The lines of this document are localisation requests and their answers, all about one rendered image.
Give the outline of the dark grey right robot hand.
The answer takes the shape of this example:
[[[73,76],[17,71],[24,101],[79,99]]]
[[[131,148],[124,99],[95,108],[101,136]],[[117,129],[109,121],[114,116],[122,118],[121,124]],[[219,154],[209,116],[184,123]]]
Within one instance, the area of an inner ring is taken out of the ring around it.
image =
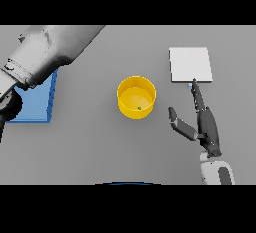
[[[180,119],[173,107],[168,108],[170,125],[174,131],[188,140],[199,141],[199,144],[207,151],[208,158],[220,157],[222,153],[216,120],[210,108],[204,103],[196,79],[193,79],[191,93],[194,99],[198,129]]]

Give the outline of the pale square measuring scale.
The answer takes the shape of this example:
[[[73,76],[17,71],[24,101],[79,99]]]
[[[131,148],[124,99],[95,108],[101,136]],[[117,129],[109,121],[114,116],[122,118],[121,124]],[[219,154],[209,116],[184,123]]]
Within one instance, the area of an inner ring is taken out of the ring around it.
[[[173,83],[213,81],[208,49],[206,47],[170,47],[169,61]]]

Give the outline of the yellow bowl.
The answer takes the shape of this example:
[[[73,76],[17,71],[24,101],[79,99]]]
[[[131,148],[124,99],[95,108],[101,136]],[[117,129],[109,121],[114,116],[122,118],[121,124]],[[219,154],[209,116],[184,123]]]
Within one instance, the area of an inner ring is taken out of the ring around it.
[[[153,83],[139,75],[124,79],[116,91],[120,112],[130,119],[143,119],[153,110],[156,100],[156,88]]]

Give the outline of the blue tray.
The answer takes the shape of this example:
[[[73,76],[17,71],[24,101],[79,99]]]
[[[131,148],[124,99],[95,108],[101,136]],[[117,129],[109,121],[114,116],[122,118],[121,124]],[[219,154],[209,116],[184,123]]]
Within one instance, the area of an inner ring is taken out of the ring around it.
[[[55,70],[42,85],[27,91],[16,87],[22,98],[22,110],[11,123],[49,123],[52,118],[58,71]]]

